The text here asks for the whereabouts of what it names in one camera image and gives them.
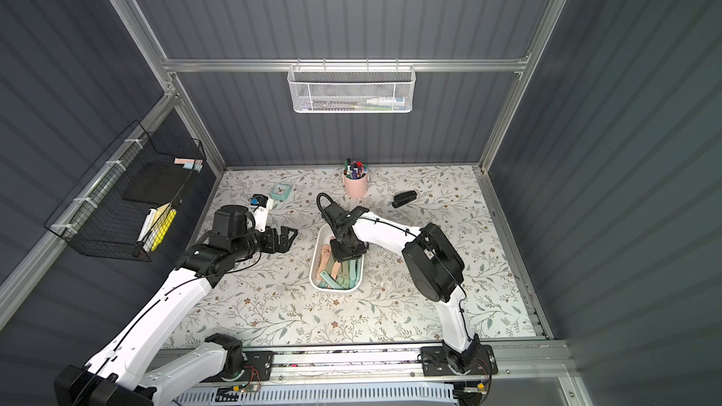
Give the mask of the pink folding fruit knife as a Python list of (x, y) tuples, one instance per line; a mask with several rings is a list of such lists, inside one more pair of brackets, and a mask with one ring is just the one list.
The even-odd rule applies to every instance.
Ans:
[(332, 251), (329, 244), (324, 244), (322, 247), (321, 255), (319, 257), (318, 267), (316, 269), (316, 279), (322, 281), (322, 272), (326, 270), (326, 267), (332, 259)]

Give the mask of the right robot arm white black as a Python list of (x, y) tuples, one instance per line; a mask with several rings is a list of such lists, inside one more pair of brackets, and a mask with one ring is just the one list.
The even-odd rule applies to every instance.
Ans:
[(316, 205), (333, 233), (330, 249), (338, 261), (362, 259), (372, 245), (402, 257), (416, 289), (435, 305), (443, 355), (453, 373), (466, 375), (483, 368), (489, 376), (498, 374), (466, 315), (466, 265), (438, 225), (402, 225), (362, 206), (348, 211), (326, 193), (317, 195)]

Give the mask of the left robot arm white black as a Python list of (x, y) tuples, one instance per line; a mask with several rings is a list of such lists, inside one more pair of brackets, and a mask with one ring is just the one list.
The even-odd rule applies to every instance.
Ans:
[(262, 253), (291, 249), (298, 231), (266, 225), (267, 210), (227, 205), (212, 229), (188, 249), (146, 306), (82, 367), (67, 366), (56, 377), (60, 405), (167, 405), (206, 379), (254, 380), (242, 342), (214, 333), (190, 353), (152, 370), (150, 363), (182, 319), (238, 263)]

